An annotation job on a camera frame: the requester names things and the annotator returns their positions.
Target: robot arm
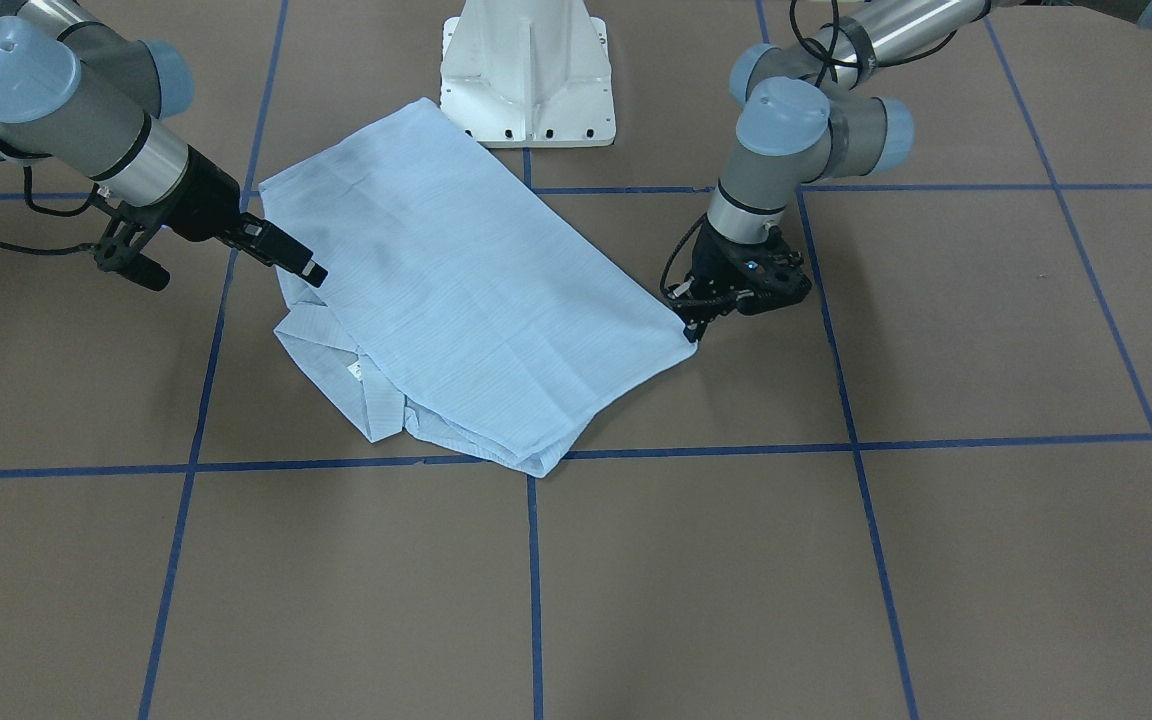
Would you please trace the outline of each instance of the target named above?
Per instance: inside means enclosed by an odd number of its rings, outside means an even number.
[[[238,183],[159,122],[191,99],[170,46],[124,40],[73,0],[0,1],[0,161],[55,156],[122,200],[94,203],[111,217],[97,266],[161,290],[168,273],[141,250],[169,227],[321,286],[312,252],[241,213]]]
[[[914,118],[901,101],[852,91],[878,69],[1020,0],[887,0],[840,17],[788,50],[755,45],[732,69],[742,106],[736,142],[696,234],[684,282],[664,298],[699,341],[718,316],[758,314],[802,302],[810,290],[803,259],[782,237],[781,220],[801,183],[867,176],[904,161]],[[1152,29],[1152,0],[1079,0],[1089,9]]]

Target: blue tape line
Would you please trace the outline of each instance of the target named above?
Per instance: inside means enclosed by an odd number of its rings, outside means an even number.
[[[1152,442],[1151,433],[1037,435],[961,439],[914,439],[914,441],[861,442],[864,452],[880,450],[950,450],[956,447],[1038,447],[1044,445],[1098,445]]]
[[[865,507],[865,523],[869,526],[869,543],[873,546],[874,566],[878,570],[878,584],[882,588],[882,605],[887,609],[887,626],[890,629],[892,646],[896,651],[896,666],[900,669],[901,688],[905,692],[905,711],[909,712],[910,720],[919,720],[918,698],[914,694],[914,676],[910,675],[909,661],[905,659],[905,639],[901,635],[900,617],[896,614],[896,598],[892,593],[890,579],[887,578],[887,556],[882,553],[882,537],[878,532],[878,518],[874,515],[873,500],[869,494],[869,478],[865,473],[865,461],[861,454],[861,441],[856,434],[856,420],[851,414],[851,400],[847,396],[847,380],[842,372],[842,355],[838,351],[838,338],[833,332],[833,320],[829,316],[829,300],[824,290],[824,279],[820,274],[820,262],[814,250],[814,236],[812,234],[812,219],[808,217],[808,204],[803,194],[803,188],[797,190],[799,202],[799,220],[803,223],[803,238],[806,245],[808,256],[812,260],[812,279],[820,296],[820,319],[824,323],[824,333],[829,341],[829,351],[833,354],[833,372],[838,378],[838,400],[842,404],[842,418],[847,424],[847,439],[851,442],[851,462],[856,469],[856,483],[861,487],[861,501]]]
[[[726,455],[799,455],[810,452],[848,452],[847,444],[751,445],[737,447],[660,447],[630,450],[571,450],[563,460],[626,460],[632,457],[717,457]]]
[[[410,465],[471,465],[486,462],[468,455],[412,457],[343,457],[339,460],[268,460],[253,462],[198,462],[198,473],[265,473],[273,470],[333,470],[349,468],[404,468]]]
[[[804,192],[960,192],[960,191],[1020,191],[1051,190],[1049,184],[805,184]]]
[[[33,199],[36,200],[86,200],[86,192],[35,192]],[[24,202],[24,194],[21,192],[0,192],[0,200],[20,200]]]
[[[531,717],[545,718],[544,652],[540,623],[540,529],[536,520],[536,478],[526,476],[526,555],[531,568]]]
[[[1152,442],[1152,433],[1031,435],[988,438],[909,439],[909,441],[857,442],[861,452],[882,450],[950,450],[973,447],[1036,447],[1047,445],[1098,445]],[[563,460],[630,460],[664,457],[722,457],[753,455],[806,455],[851,452],[850,442],[803,445],[749,445],[730,447],[660,447],[627,450],[571,450]],[[232,462],[195,462],[174,465],[104,465],[76,468],[8,468],[0,469],[0,480],[120,477],[120,475],[170,473],[262,473],[279,470],[332,470],[349,468],[403,468],[411,465],[471,465],[486,460],[468,455],[419,455],[402,457],[339,457],[329,460],[251,460]]]
[[[524,160],[524,184],[531,182],[531,160]],[[806,192],[1016,192],[1051,190],[1051,183],[909,183],[909,184],[808,184]],[[1073,183],[1060,184],[1061,190],[1128,192],[1152,191],[1152,183]],[[538,187],[536,195],[703,195],[713,192],[713,185],[627,185],[627,187]],[[259,187],[249,187],[247,196],[259,197]],[[86,192],[36,192],[37,200],[83,200]],[[24,200],[20,192],[0,192],[0,200]]]
[[[763,0],[755,0],[755,9],[758,10],[758,32],[763,41],[772,41],[772,36],[767,32],[767,9],[763,8]]]
[[[1114,336],[1114,343],[1119,348],[1119,356],[1123,359],[1123,365],[1126,366],[1126,372],[1128,377],[1132,379],[1132,387],[1135,393],[1137,393],[1137,399],[1140,401],[1140,410],[1144,411],[1146,420],[1149,422],[1149,430],[1152,433],[1152,407],[1149,406],[1149,397],[1144,393],[1144,386],[1140,382],[1140,378],[1135,370],[1135,364],[1132,363],[1132,355],[1129,354],[1128,347],[1123,341],[1123,333],[1119,332],[1119,324],[1114,319],[1114,313],[1111,311],[1111,303],[1105,297],[1105,291],[1101,288],[1101,281],[1097,278],[1096,270],[1092,266],[1091,255],[1087,255],[1087,247],[1083,243],[1082,233],[1079,233],[1078,223],[1074,222],[1074,213],[1069,210],[1069,202],[1064,199],[1064,191],[1061,190],[1061,185],[1056,182],[1056,173],[1052,169],[1051,159],[1047,158],[1047,150],[1043,146],[1041,138],[1038,137],[1038,128],[1034,124],[1033,115],[1029,114],[1029,107],[1025,105],[1025,99],[1020,93],[1020,85],[1016,83],[1015,74],[1011,74],[1011,66],[1007,63],[1007,55],[1002,50],[1001,41],[998,40],[998,35],[995,29],[993,29],[993,23],[990,18],[984,20],[984,25],[986,31],[990,33],[990,41],[993,41],[993,50],[998,53],[998,61],[1002,63],[1002,70],[1007,76],[1007,83],[1011,86],[1011,94],[1016,97],[1016,104],[1020,106],[1020,114],[1025,119],[1025,126],[1029,128],[1029,135],[1033,137],[1034,146],[1038,149],[1039,159],[1043,159],[1043,168],[1047,170],[1047,177],[1051,179],[1052,191],[1056,194],[1056,200],[1060,202],[1061,213],[1064,214],[1064,222],[1069,225],[1070,236],[1074,237],[1074,245],[1078,249],[1078,257],[1083,260],[1083,268],[1087,272],[1087,281],[1092,283],[1092,291],[1096,293],[1096,301],[1101,306],[1101,313],[1105,314],[1105,321],[1111,328],[1111,334]]]
[[[159,679],[159,660],[162,657],[162,639],[168,632],[168,612],[172,609],[172,593],[175,591],[175,575],[180,562],[180,546],[184,544],[184,526],[189,516],[189,500],[194,497],[194,473],[187,473],[180,488],[180,507],[177,524],[172,533],[172,552],[168,555],[168,570],[162,579],[162,597],[159,598],[159,615],[154,621],[154,642],[150,644],[150,662],[145,669],[145,685],[141,689],[141,712],[138,720],[150,717],[150,703],[154,699],[154,683]]]
[[[274,78],[278,73],[278,59],[280,53],[282,53],[283,46],[283,30],[287,26],[287,5],[288,0],[282,0],[279,5],[278,14],[278,26],[274,29],[274,46],[270,51],[270,74],[265,77],[265,91],[262,96],[260,114],[256,118],[256,131],[252,137],[252,151],[250,158],[247,160],[247,181],[243,182],[243,188],[249,188],[252,184],[252,177],[256,174],[256,164],[260,159],[262,149],[262,137],[265,132],[265,119],[270,114],[270,99],[274,94]],[[242,200],[242,210],[247,210],[247,202],[250,199],[250,195],[244,194]],[[196,465],[198,462],[198,456],[202,453],[202,438],[207,425],[207,409],[211,402],[211,389],[212,384],[215,381],[217,377],[217,365],[220,359],[220,343],[221,338],[225,333],[225,306],[227,306],[229,301],[229,288],[233,287],[234,279],[234,264],[238,258],[237,250],[229,251],[229,263],[225,266],[225,282],[223,288],[220,291],[220,306],[215,310],[215,331],[212,332],[211,336],[211,353],[207,357],[207,373],[204,376],[204,381],[202,381],[202,395],[198,400],[198,420],[195,427],[194,442],[191,448],[189,448],[189,464]],[[159,617],[157,619],[154,629],[154,644],[150,649],[150,661],[147,661],[147,667],[145,669],[145,687],[143,687],[141,692],[141,720],[147,720],[150,717],[150,705],[154,699],[154,683],[157,680],[157,673],[159,673],[159,659],[162,653],[162,637],[166,634],[166,623],[168,623],[168,615],[172,611],[172,591],[175,585],[175,573],[177,573],[177,564],[180,560],[180,546],[184,541],[184,529],[185,521],[189,515],[189,500],[194,495],[194,480],[195,473],[191,471],[184,478],[184,487],[180,490],[180,510],[177,514],[177,528],[175,528],[175,535],[172,538],[172,553],[168,556],[168,571],[166,571],[166,578],[162,583],[162,601],[159,606]]]
[[[260,99],[260,113],[256,115],[256,137],[252,141],[252,154],[247,160],[247,179],[243,188],[251,188],[256,182],[256,161],[260,159],[260,145],[265,137],[265,119],[270,116],[270,99],[274,96],[274,77],[278,74],[278,59],[283,54],[283,30],[287,26],[287,3],[282,0],[278,9],[278,26],[274,28],[274,48],[270,51],[270,73],[265,76],[265,92]]]
[[[642,185],[642,187],[536,187],[536,195],[704,195],[713,192],[713,185]]]
[[[13,468],[0,470],[0,480],[40,478],[101,478],[126,475],[188,473],[189,465],[105,465],[90,468]]]
[[[1079,182],[1079,183],[1061,183],[1061,190],[1152,190],[1152,182],[1138,182],[1138,183],[1096,183],[1096,182]]]

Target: brown floor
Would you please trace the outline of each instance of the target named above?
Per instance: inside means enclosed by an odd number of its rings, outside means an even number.
[[[787,3],[588,3],[616,145],[497,156],[652,287]],[[182,50],[169,127],[255,185],[434,94],[462,2],[84,6]],[[540,482],[369,445],[218,242],[157,240],[160,295],[0,252],[0,717],[1152,717],[1152,33],[1000,10],[865,90],[918,145],[806,188],[824,291]],[[100,230],[17,192],[0,237]]]

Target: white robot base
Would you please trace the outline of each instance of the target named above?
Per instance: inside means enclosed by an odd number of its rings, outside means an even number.
[[[616,139],[607,23],[584,0],[467,0],[444,23],[440,105],[486,147]]]

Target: cloth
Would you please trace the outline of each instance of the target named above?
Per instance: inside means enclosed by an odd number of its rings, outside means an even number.
[[[262,183],[329,274],[279,272],[275,334],[370,441],[407,429],[544,477],[594,415],[695,353],[682,320],[431,100]]]

